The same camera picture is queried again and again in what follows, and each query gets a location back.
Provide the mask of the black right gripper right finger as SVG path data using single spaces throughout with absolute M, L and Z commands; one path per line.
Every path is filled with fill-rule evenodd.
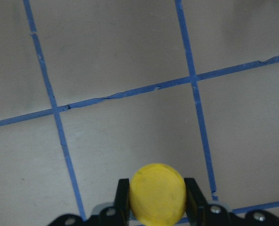
M 191 226 L 205 225 L 207 201 L 194 178 L 184 178 L 186 188 L 185 212 Z

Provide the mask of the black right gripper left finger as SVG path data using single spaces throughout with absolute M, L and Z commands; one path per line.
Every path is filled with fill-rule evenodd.
M 130 217 L 130 195 L 129 179 L 123 178 L 118 181 L 118 186 L 114 199 L 116 210 L 115 218 L 118 226 L 128 226 Z

